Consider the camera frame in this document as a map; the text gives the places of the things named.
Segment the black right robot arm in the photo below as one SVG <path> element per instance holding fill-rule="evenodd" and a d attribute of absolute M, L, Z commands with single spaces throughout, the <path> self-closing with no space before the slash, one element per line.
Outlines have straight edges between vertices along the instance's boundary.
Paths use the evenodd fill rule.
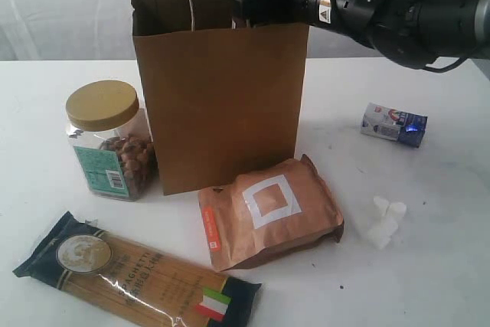
<path fill-rule="evenodd" d="M 342 34 L 400 66 L 439 73 L 489 56 L 489 0 L 232 0 L 234 19 L 300 22 Z"/>

